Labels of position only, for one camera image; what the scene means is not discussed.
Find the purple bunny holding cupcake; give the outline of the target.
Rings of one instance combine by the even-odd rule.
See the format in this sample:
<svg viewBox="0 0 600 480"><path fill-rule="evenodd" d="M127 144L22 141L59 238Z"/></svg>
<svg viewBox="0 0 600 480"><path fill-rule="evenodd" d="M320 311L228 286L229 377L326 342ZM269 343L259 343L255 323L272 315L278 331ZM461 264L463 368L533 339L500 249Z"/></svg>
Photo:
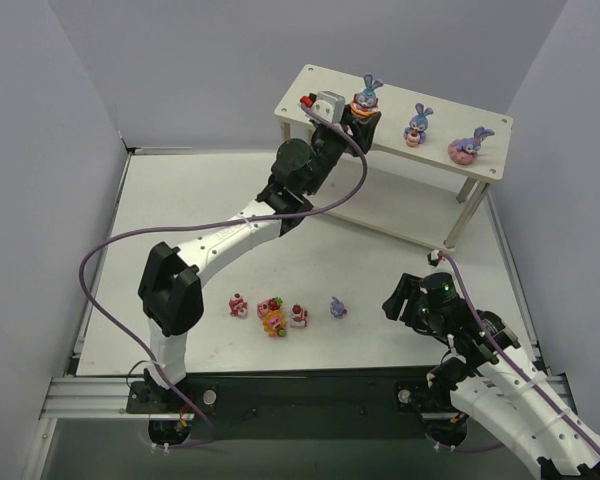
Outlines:
<svg viewBox="0 0 600 480"><path fill-rule="evenodd" d="M403 134L409 147L417 147L426 141L429 117L434 113L431 107L425 107L422 103L416 103L415 110L416 114L410 119Z"/></svg>

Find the small purple bunny toy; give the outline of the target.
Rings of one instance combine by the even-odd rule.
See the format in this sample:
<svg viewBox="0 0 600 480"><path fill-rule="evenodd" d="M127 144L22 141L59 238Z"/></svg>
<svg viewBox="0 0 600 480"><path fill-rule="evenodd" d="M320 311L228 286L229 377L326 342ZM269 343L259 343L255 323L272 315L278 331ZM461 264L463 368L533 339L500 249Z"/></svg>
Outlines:
<svg viewBox="0 0 600 480"><path fill-rule="evenodd" d="M344 303L335 296L331 297L329 307L331 315L336 319L342 319L348 314Z"/></svg>

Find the white strawberry cake slice toy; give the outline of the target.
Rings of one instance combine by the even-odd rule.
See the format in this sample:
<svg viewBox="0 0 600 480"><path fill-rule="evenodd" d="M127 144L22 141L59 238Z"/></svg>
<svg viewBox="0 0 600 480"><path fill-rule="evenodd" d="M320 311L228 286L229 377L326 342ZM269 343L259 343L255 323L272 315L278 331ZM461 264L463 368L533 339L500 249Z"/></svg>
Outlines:
<svg viewBox="0 0 600 480"><path fill-rule="evenodd" d="M308 310L304 306L300 304L293 305L290 326L295 329L304 329L308 326Z"/></svg>

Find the pink bear strawberry toy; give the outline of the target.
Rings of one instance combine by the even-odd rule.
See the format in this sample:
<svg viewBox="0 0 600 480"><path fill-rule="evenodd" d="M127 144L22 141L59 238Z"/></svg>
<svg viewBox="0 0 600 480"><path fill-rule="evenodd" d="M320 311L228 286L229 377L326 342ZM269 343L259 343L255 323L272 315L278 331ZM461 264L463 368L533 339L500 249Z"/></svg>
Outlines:
<svg viewBox="0 0 600 480"><path fill-rule="evenodd" d="M235 293L229 300L230 315L237 318L246 318L248 315L248 302L240 293Z"/></svg>

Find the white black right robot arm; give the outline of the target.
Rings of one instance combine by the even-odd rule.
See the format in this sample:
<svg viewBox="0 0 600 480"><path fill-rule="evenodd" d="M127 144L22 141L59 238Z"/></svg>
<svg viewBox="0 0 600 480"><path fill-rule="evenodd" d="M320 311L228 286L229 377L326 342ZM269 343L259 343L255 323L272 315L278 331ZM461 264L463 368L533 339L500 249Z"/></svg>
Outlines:
<svg viewBox="0 0 600 480"><path fill-rule="evenodd" d="M473 308L447 272L403 274L385 316L446 345L426 398L479 423L537 479L600 479L600 435L551 387L495 313Z"/></svg>

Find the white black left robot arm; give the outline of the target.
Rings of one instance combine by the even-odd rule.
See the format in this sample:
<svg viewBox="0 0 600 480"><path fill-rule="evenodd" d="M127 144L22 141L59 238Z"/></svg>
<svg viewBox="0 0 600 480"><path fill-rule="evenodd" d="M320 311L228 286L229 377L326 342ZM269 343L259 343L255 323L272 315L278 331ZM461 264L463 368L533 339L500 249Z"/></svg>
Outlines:
<svg viewBox="0 0 600 480"><path fill-rule="evenodd" d="M178 246L161 242L150 250L138 295L155 357L145 382L158 395L186 378L187 334L203 316L205 284L248 251L298 226L313 209L309 196L318 192L341 156L370 150L381 114L362 118L346 107L334 123L317 113L310 118L315 126L310 140L292 138L279 146L266 186L230 225Z"/></svg>

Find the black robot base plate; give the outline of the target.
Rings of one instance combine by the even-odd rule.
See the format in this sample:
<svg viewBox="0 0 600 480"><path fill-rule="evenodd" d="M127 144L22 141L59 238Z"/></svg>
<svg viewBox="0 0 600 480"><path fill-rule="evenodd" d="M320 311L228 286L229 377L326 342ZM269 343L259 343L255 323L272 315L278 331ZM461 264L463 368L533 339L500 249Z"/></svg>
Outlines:
<svg viewBox="0 0 600 480"><path fill-rule="evenodd" d="M193 374L179 392L150 377L129 386L126 411L150 417L152 441L394 440L434 424L454 440L466 416L430 392L427 367Z"/></svg>

